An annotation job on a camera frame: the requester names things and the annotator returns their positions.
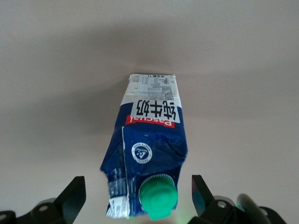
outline blue carton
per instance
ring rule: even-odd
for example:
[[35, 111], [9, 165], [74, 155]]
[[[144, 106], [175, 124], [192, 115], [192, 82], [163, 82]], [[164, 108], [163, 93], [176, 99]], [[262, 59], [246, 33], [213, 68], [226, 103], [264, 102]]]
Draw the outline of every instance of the blue carton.
[[187, 156], [175, 75], [132, 74], [107, 153], [100, 167], [108, 178], [107, 216], [171, 214]]

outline circular emblem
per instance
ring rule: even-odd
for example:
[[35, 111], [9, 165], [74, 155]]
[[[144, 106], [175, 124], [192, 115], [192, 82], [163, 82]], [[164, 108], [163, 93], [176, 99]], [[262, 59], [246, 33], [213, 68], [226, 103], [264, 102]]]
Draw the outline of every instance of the circular emblem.
[[152, 155], [153, 152], [151, 151], [151, 148], [145, 143], [138, 142], [132, 147], [132, 156], [134, 160], [140, 164], [149, 162]]

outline gray background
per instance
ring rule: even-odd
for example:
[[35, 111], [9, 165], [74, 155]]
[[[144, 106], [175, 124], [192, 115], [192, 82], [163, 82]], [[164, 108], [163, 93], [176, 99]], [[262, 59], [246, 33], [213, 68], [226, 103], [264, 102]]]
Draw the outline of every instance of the gray background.
[[189, 155], [163, 223], [195, 216], [192, 174], [297, 223], [298, 12], [297, 0], [2, 0], [0, 210], [23, 215], [84, 175], [76, 224], [150, 223], [105, 217], [99, 167], [129, 74], [175, 73]]

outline red label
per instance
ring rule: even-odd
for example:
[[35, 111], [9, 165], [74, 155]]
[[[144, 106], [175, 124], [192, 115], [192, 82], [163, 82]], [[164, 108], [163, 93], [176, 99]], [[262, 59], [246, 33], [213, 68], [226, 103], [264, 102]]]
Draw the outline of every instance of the red label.
[[158, 119], [158, 118], [134, 118], [130, 115], [127, 116], [126, 125], [135, 124], [137, 122], [140, 123], [150, 123], [155, 125], [163, 125], [164, 127], [171, 127], [174, 128], [174, 122], [164, 119]]

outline bottle cap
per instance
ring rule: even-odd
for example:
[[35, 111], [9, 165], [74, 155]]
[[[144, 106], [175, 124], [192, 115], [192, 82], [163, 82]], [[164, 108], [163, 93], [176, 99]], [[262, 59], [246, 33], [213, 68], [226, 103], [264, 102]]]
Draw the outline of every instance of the bottle cap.
[[156, 175], [143, 182], [139, 190], [140, 203], [151, 220], [170, 216], [178, 202], [178, 191], [168, 175]]

